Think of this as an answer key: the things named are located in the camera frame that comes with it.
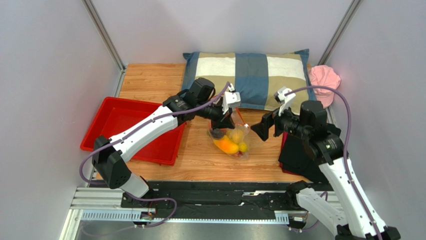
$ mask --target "yellow fruit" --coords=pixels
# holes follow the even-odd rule
[[[221,139],[213,139],[213,143],[227,154],[235,154],[240,149],[239,146],[226,135]]]
[[[245,153],[245,152],[247,152],[249,150],[249,146],[247,146],[247,144],[242,141],[242,142],[239,143],[239,150],[242,153]]]
[[[232,139],[234,143],[239,144],[244,138],[244,132],[241,129],[236,128],[232,130],[229,137]]]

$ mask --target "pillow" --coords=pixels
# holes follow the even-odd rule
[[[286,86],[292,90],[310,85],[308,77],[309,49],[271,55],[259,53],[184,53],[186,68],[182,89],[195,79],[206,78],[217,91],[226,82],[234,85],[241,96],[241,108],[275,110],[280,104],[274,93]],[[291,109],[299,114],[302,102],[316,100],[312,89],[296,93]]]

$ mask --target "bag of fruit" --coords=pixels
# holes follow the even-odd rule
[[[238,158],[247,159],[249,157],[249,138],[250,127],[246,124],[238,108],[232,112],[231,118],[235,124],[234,129],[222,128],[212,129],[208,124],[208,135],[224,153]]]

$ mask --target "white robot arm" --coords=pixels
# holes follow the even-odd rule
[[[347,164],[352,180],[348,178],[343,157],[344,144],[339,136],[327,131],[327,112],[321,102],[311,100],[303,102],[300,117],[296,116],[290,109],[296,96],[290,93],[291,91],[286,87],[281,88],[275,94],[275,99],[281,107],[265,114],[261,122],[253,125],[251,129],[263,141],[268,139],[269,128],[273,125],[275,125],[274,137],[286,132],[301,138],[307,155],[318,164],[321,172],[329,180],[344,212],[328,204],[304,181],[293,183],[287,188],[288,205],[292,208],[304,208],[312,213],[334,234],[336,240],[380,239],[359,195],[372,214],[381,239],[401,239],[398,230],[387,226],[374,210],[358,182],[350,159],[347,159]]]
[[[202,107],[216,91],[211,81],[198,78],[189,89],[169,97],[155,112],[133,127],[109,139],[99,136],[94,143],[95,150],[116,141],[121,143],[93,155],[93,166],[110,189],[120,188],[138,198],[144,196],[149,190],[148,184],[142,177],[132,173],[126,163],[151,141],[195,116],[210,119],[213,129],[235,128],[231,113],[234,107],[241,104],[241,98],[232,85],[227,90],[218,102]],[[156,120],[156,117],[162,115],[167,116]]]

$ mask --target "wooden tabletop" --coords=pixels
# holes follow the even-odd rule
[[[130,64],[119,97],[162,103],[177,94],[182,86],[185,64]],[[266,111],[241,109],[249,125],[258,123]],[[295,182],[302,176],[283,173],[279,167],[281,137],[263,142],[249,134],[249,159],[232,158],[218,149],[207,135],[209,120],[196,117],[187,123],[174,166],[141,160],[127,163],[132,172],[146,180],[221,181],[221,182]]]

